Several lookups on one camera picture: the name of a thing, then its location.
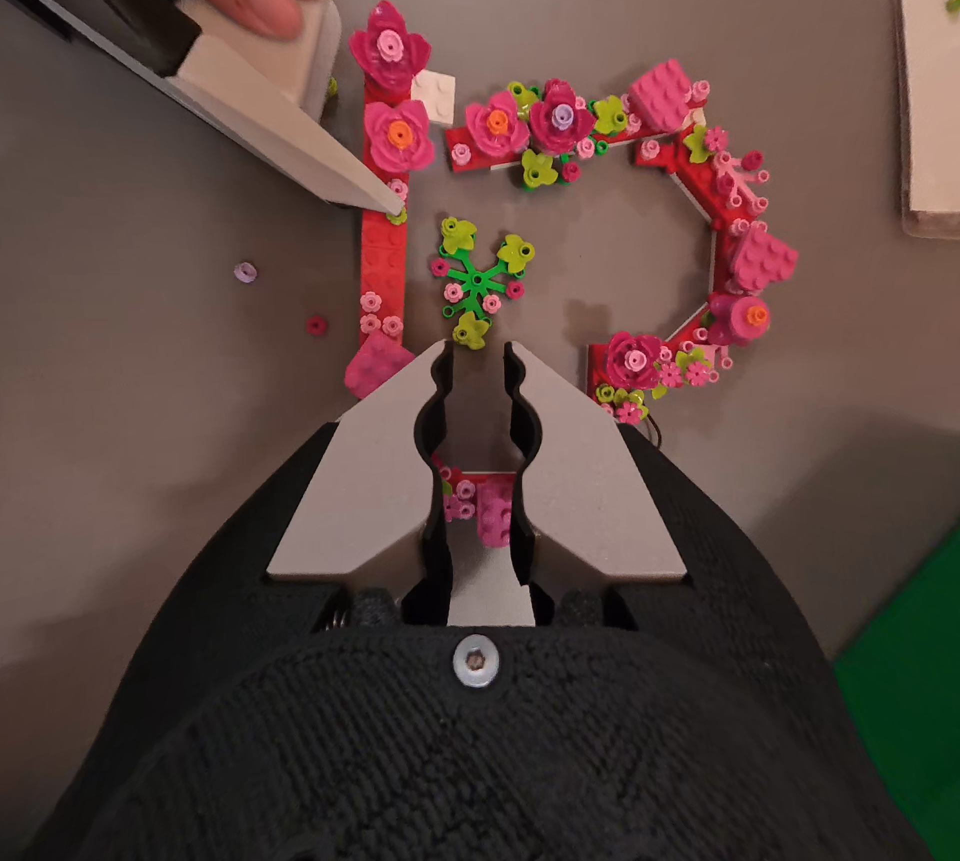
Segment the green plastic bin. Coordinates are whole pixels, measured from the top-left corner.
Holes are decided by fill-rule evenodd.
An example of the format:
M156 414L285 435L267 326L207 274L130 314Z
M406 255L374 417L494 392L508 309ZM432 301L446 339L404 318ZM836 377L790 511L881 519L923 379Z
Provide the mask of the green plastic bin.
M886 789L939 860L959 858L959 529L834 661Z

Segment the straight red lego flower strip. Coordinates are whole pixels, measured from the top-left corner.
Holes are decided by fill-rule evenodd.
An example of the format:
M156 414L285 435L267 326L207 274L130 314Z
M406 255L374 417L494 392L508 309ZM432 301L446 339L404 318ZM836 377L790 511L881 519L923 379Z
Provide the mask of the straight red lego flower strip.
M409 181L433 162L435 146L426 105L412 90L431 45L382 0L347 46L364 74L362 160L388 194L386 208L363 212L360 344L343 378L356 399L365 399L414 360L402 345Z

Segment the curved red lego flower piece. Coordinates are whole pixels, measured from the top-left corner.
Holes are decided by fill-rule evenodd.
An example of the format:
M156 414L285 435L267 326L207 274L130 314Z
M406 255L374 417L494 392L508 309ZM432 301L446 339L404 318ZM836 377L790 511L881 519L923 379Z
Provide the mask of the curved red lego flower piece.
M522 189L570 188L588 163L630 146L633 163L663 173L706 222L709 266L704 301L666 336L614 333L588 346L587 396L618 423L649 419L650 402L718 383L734 348L761 339L772 323L764 297L791 279L798 251L773 235L764 214L764 156L730 150L729 135L707 122L711 85L674 58L654 65L623 95L587 99L566 80L512 81L464 110L445 130L455 174L517 169Z

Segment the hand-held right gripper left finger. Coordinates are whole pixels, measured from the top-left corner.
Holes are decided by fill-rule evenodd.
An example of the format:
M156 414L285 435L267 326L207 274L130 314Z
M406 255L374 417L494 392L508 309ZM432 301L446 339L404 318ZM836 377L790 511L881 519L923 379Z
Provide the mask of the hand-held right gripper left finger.
M283 531L267 573L276 581L418 584L439 482L426 434L451 388L453 342L441 340L338 420Z

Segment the green lego stem with leaves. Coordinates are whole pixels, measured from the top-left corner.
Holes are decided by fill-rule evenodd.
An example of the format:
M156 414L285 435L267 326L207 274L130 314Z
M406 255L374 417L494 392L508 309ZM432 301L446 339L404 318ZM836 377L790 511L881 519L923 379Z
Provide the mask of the green lego stem with leaves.
M456 345L481 351L504 302L520 300L525 294L526 270L536 255L534 244L508 233L493 263L480 267L474 263L477 228L473 222L447 216L438 230L437 254L428 269L434 279L443 282L442 315L452 324Z

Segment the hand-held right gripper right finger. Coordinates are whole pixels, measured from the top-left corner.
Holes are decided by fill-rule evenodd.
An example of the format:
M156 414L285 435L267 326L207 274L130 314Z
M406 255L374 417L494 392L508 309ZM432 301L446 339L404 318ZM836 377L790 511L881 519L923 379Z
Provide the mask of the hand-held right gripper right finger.
M522 456L510 556L523 586L678 583L687 568L619 425L527 347L507 342L510 438Z

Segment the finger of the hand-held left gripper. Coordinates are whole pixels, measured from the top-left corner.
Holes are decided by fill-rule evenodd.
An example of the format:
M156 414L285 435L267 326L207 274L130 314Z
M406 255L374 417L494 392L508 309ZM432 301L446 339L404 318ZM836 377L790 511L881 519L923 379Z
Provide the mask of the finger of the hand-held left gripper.
M200 35L168 79L208 123L331 204L397 215L402 199L321 125L342 23L332 0L299 4L289 41L241 27L207 0L178 0Z

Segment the white lego plate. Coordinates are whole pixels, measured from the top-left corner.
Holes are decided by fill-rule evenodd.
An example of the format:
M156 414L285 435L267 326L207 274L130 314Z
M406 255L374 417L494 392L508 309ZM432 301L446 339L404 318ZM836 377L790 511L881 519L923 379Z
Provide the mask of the white lego plate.
M410 97L424 105L431 124L447 130L454 126L456 86L453 75L424 69L414 76Z

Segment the short red lego segment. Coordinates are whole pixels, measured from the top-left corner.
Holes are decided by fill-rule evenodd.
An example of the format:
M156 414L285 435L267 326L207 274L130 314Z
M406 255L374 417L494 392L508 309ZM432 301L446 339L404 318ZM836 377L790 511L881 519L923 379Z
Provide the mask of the short red lego segment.
M462 471L442 462L437 468L445 521L471 521L486 548L508 547L516 474Z

